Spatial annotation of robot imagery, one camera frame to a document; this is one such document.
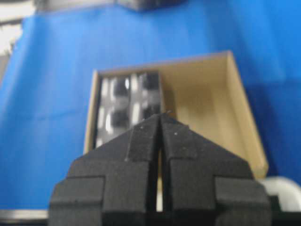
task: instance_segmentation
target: white object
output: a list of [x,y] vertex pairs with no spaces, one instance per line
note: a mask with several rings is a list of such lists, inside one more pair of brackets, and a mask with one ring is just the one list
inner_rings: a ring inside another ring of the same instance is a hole
[[269,177],[259,181],[269,195],[277,195],[282,211],[301,211],[301,187],[285,177]]

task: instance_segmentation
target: table surface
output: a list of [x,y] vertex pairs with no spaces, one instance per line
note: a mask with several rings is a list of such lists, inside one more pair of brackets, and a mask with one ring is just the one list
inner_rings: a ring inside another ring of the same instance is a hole
[[188,0],[24,20],[0,88],[0,209],[45,209],[83,151],[94,69],[234,53],[269,160],[301,183],[301,1]]

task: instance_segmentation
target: open cardboard box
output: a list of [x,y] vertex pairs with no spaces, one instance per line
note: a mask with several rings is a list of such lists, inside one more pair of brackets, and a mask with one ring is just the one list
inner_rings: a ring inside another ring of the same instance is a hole
[[268,164],[231,52],[95,72],[84,153],[94,148],[100,77],[143,70],[158,70],[171,116],[247,160],[256,178],[266,176]]

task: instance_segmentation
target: blue tablecloth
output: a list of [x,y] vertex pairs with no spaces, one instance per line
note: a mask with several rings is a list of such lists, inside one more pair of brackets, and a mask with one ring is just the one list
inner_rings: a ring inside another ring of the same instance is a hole
[[92,71],[232,50],[270,175],[301,183],[299,0],[188,0],[34,15],[0,88],[0,209],[47,208],[83,151]]

